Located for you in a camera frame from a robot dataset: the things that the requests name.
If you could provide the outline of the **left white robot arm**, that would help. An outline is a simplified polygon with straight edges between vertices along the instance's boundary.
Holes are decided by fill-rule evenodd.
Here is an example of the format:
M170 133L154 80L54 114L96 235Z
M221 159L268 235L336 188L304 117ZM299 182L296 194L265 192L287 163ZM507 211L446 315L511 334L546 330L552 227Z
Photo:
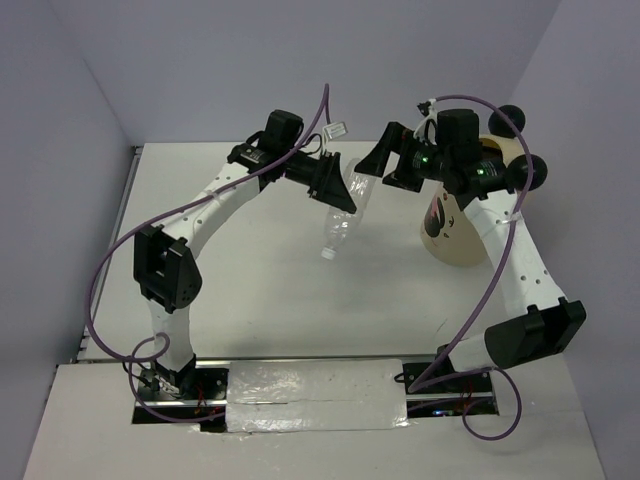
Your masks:
M339 153L318 155L294 148L302 119L270 113L264 130L236 145L192 207L156 221L134 236L133 277L146 299L159 357L151 369L173 398L195 388L196 355L190 340L190 305L203 280L196 264L216 231L245 203L281 178L306 186L308 195L346 213L356 205L345 185Z

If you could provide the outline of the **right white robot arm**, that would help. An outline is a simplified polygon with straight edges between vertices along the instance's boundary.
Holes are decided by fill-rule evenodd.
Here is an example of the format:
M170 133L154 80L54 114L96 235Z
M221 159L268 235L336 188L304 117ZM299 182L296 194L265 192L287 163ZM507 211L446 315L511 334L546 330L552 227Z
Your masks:
M568 300L553 280L521 215L524 188L541 186L548 169L527 149L507 159L499 142L519 138L525 124L519 107L499 107L488 121L493 144L486 145L471 109L427 116L425 127L435 130L433 140L427 139L426 129L390 122L355 168L385 185L414 192L426 180L440 182L491 261L494 276L488 288L500 288L504 299L506 320L472 337L463 327L440 347L435 362L409 385L409 392L426 387L434 376L442 389L456 391L471 371L510 369L559 354L587 318L583 303Z

